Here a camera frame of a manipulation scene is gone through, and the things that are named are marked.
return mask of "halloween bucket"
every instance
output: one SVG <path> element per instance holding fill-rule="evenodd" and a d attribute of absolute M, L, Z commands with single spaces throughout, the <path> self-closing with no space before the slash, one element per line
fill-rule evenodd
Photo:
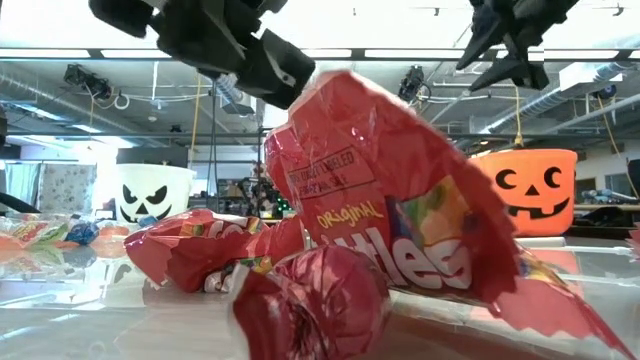
<path fill-rule="evenodd" d="M 116 218 L 135 223 L 148 215 L 158 220 L 187 210 L 195 171 L 175 166 L 120 164 Z"/>
<path fill-rule="evenodd" d="M 552 236 L 573 222 L 577 155 L 540 149 L 493 153 L 471 159 L 493 180 L 519 236 Z"/>

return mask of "window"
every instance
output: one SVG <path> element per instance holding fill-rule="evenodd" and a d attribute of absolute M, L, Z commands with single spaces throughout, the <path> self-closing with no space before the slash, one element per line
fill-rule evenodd
<path fill-rule="evenodd" d="M 576 204 L 584 204 L 586 199 L 582 196 L 583 191 L 595 190 L 596 189 L 596 179 L 583 179 L 576 180 Z"/>
<path fill-rule="evenodd" d="M 605 175 L 604 183 L 606 188 L 609 190 L 620 194 L 633 196 L 631 185 L 629 184 L 629 179 L 627 178 L 627 174 L 625 173 Z"/>
<path fill-rule="evenodd" d="M 196 179 L 193 181 L 193 187 L 191 188 L 191 194 L 200 195 L 201 191 L 207 191 L 207 179 Z"/>

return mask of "candy pile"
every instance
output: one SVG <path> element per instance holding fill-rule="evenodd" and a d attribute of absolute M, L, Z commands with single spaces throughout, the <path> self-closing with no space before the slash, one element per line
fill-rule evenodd
<path fill-rule="evenodd" d="M 387 287 L 480 305 L 516 330 L 593 336 L 634 358 L 516 245 L 490 180 L 377 85 L 349 72 L 320 75 L 265 147 L 269 175 L 299 218 L 265 228 L 191 210 L 125 241 L 158 285 L 229 289 L 230 323 L 251 359 L 367 352 L 386 324 Z M 300 221 L 315 248 L 303 251 Z"/>
<path fill-rule="evenodd" d="M 633 358 L 516 246 L 489 179 L 377 85 L 349 72 L 320 75 L 265 146 L 269 174 L 311 238 L 365 254 L 390 287 L 485 306 L 518 330 L 595 336 Z"/>

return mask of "white ghost bucket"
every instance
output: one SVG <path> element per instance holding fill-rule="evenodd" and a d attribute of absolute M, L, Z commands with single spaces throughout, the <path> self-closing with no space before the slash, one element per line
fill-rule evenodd
<path fill-rule="evenodd" d="M 116 165 L 116 218 L 135 223 L 153 215 L 164 219 L 187 210 L 195 171 L 151 164 Z"/>

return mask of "table surface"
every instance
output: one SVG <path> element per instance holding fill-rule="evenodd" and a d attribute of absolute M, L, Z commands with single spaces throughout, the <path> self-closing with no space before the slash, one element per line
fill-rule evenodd
<path fill-rule="evenodd" d="M 542 255 L 568 269 L 571 274 L 563 276 L 581 288 L 585 300 L 640 356 L 640 265 L 593 248 L 570 250 L 544 250 Z M 224 295 L 156 290 L 128 258 L 98 257 L 91 263 L 94 255 L 0 252 L 0 360 L 241 359 L 226 325 Z M 571 263 L 576 269 L 569 269 Z M 531 359 L 621 358 L 595 340 L 511 330 L 481 308 L 392 295 L 394 306 L 412 307 L 420 319 L 392 316 L 376 349 L 361 360 L 506 359 L 515 358 L 509 355 L 515 346 L 529 348 Z M 469 329 L 494 336 L 492 341 L 502 345 L 484 349 L 473 342 L 477 338 L 461 341 Z"/>

